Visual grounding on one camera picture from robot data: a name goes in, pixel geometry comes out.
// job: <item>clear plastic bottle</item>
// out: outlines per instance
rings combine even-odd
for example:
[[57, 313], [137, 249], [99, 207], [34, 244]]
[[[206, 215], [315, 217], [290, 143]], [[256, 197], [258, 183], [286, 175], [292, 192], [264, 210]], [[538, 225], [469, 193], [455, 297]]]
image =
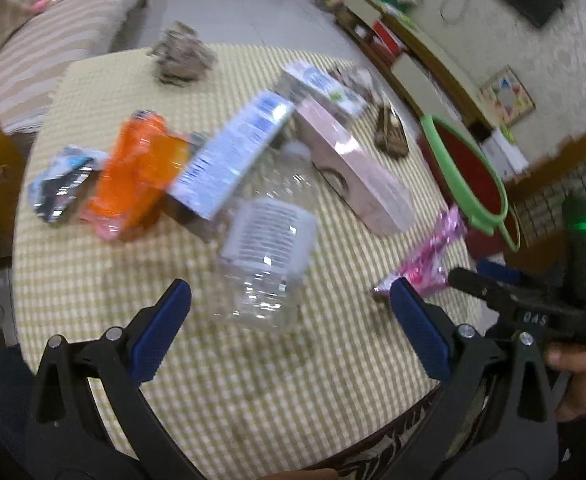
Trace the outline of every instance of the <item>clear plastic bottle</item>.
[[299, 293], [317, 234], [310, 150], [285, 144], [262, 168], [253, 197], [238, 209], [220, 253], [225, 319], [284, 332], [295, 325]]

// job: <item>human hand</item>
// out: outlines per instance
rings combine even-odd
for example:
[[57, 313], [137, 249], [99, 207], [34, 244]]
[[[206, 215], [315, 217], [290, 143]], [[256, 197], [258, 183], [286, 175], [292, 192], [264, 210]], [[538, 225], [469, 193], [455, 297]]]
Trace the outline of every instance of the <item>human hand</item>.
[[559, 372], [572, 372], [568, 390], [555, 412], [558, 422], [567, 422], [586, 414], [586, 346], [551, 343], [546, 364]]
[[313, 471], [283, 471], [260, 478], [260, 480], [338, 480], [335, 469]]

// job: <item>pink wrapper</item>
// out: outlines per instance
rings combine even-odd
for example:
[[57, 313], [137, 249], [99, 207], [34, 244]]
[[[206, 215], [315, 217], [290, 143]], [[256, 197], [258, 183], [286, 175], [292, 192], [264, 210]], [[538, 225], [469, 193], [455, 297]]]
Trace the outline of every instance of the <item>pink wrapper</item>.
[[442, 268], [439, 256], [448, 245], [465, 234], [466, 225], [457, 204], [449, 211], [440, 212], [431, 236], [373, 288], [375, 298], [387, 298], [391, 284], [401, 276], [406, 278], [423, 298], [446, 288], [446, 271]]

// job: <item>checkered tablecloth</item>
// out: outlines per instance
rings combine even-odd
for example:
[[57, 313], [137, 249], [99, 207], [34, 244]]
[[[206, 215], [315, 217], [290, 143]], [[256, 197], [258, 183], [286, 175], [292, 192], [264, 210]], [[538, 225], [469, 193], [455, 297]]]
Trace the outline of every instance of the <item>checkered tablecloth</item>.
[[[306, 59], [327, 69], [330, 57], [279, 48], [216, 46], [219, 62], [186, 88], [163, 86], [144, 50], [73, 63], [38, 135], [25, 184], [66, 144], [109, 150], [121, 123], [138, 109], [163, 115], [178, 132], [214, 132], [279, 67]], [[402, 235], [372, 235], [318, 179], [318, 247], [307, 275], [301, 322], [287, 335], [217, 326], [209, 321], [218, 289], [216, 243], [206, 245], [163, 217], [138, 240], [108, 244], [78, 218], [51, 227], [20, 198], [14, 252], [17, 327], [36, 370], [49, 336], [70, 341], [125, 326], [154, 304], [174, 278], [191, 284], [191, 313], [155, 379], [142, 386], [177, 444], [209, 479], [254, 479], [327, 458], [383, 427], [434, 385], [401, 327], [371, 298], [371, 286], [428, 234], [444, 201], [416, 144], [395, 162], [372, 144], [375, 111], [351, 127], [380, 163], [413, 193], [417, 221]], [[449, 266], [470, 263], [462, 242]], [[436, 296], [452, 319], [476, 323], [478, 301], [456, 291]], [[94, 387], [118, 449], [128, 443]]]

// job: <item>cardboard box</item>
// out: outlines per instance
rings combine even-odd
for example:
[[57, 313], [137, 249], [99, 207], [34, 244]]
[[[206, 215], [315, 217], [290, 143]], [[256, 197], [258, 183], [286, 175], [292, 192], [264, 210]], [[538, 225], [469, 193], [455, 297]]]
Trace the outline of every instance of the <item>cardboard box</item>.
[[344, 0], [344, 7], [369, 27], [382, 18], [382, 13], [366, 0]]
[[297, 136], [338, 195], [375, 235], [408, 231], [415, 222], [411, 192], [385, 170], [312, 98], [295, 111]]
[[256, 95], [189, 161], [169, 195], [205, 220], [225, 205], [295, 105], [271, 91]]
[[302, 60], [282, 67], [275, 91], [295, 104], [302, 102], [307, 96], [312, 97], [346, 127], [369, 106], [353, 90]]

